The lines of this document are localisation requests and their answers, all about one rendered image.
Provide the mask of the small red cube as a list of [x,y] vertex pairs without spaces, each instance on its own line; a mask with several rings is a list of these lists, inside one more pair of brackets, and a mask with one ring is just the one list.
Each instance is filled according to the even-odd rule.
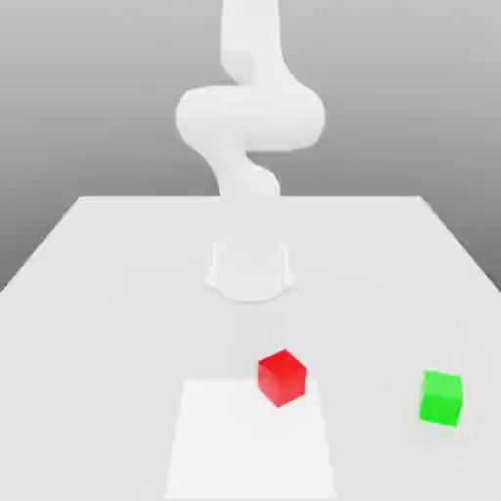
[[276,406],[281,407],[305,394],[306,367],[287,349],[257,363],[257,385]]

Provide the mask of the small green cube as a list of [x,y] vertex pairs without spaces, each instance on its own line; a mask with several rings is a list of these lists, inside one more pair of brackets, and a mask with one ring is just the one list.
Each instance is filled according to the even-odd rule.
[[457,427],[463,395],[461,376],[425,370],[421,383],[419,418],[429,423]]

